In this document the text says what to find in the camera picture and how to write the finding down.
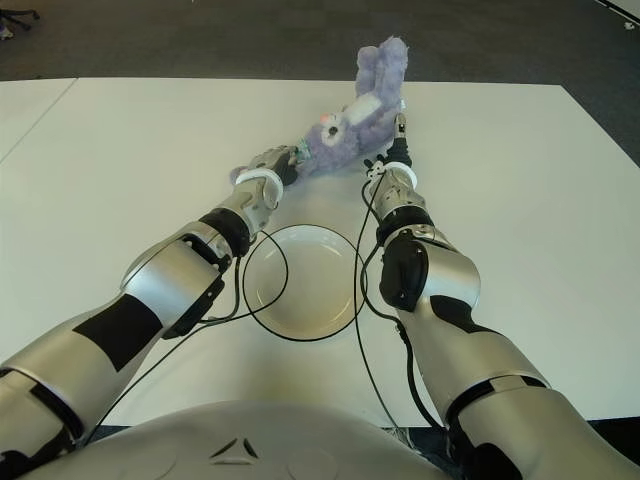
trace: plush toy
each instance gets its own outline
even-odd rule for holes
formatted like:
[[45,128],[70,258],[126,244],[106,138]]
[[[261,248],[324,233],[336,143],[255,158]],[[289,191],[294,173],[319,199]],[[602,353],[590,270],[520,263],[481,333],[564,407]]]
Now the plush toy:
[[379,47],[360,49],[357,98],[342,112],[323,115],[300,141],[297,170],[301,176],[341,168],[393,139],[395,117],[403,105],[407,50],[397,37]]

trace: fluffy fur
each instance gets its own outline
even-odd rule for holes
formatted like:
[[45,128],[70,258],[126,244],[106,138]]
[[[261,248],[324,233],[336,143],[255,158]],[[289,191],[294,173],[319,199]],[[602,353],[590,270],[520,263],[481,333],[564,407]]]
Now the fluffy fur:
[[311,127],[299,145],[300,175],[344,167],[392,140],[395,116],[402,108],[407,53],[407,46],[397,37],[379,47],[360,49],[356,101],[341,113],[323,115]]

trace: white plate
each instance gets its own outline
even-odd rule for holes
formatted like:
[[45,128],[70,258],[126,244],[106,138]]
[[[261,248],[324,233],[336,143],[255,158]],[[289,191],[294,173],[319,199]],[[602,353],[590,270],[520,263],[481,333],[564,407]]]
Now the white plate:
[[[270,332],[298,341],[319,340],[345,328],[354,313],[354,246],[340,234],[315,225],[294,225],[271,236],[287,257],[289,281],[282,296],[254,318]],[[280,251],[264,239],[244,270],[243,293],[252,311],[277,297],[285,272]],[[362,296],[357,290],[359,309]]]

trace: robot forearm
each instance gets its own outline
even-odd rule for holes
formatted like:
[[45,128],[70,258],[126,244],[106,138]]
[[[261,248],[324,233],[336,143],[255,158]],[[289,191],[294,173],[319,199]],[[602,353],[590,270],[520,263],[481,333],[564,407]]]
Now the robot forearm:
[[0,366],[0,475],[13,478],[85,437],[160,338],[188,333],[282,196],[293,150],[254,160],[216,209],[136,259],[118,296],[58,325]]
[[380,292],[407,331],[452,458],[470,479],[640,478],[509,339],[473,322],[478,271],[434,226],[402,151],[370,174]]

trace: gray carpet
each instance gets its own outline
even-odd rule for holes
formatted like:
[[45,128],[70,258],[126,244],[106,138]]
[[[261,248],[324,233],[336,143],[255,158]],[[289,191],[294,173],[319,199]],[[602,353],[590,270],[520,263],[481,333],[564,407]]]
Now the gray carpet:
[[563,85],[640,165],[640,29],[592,0],[0,0],[36,8],[0,80],[353,79],[357,48],[411,47],[409,80]]

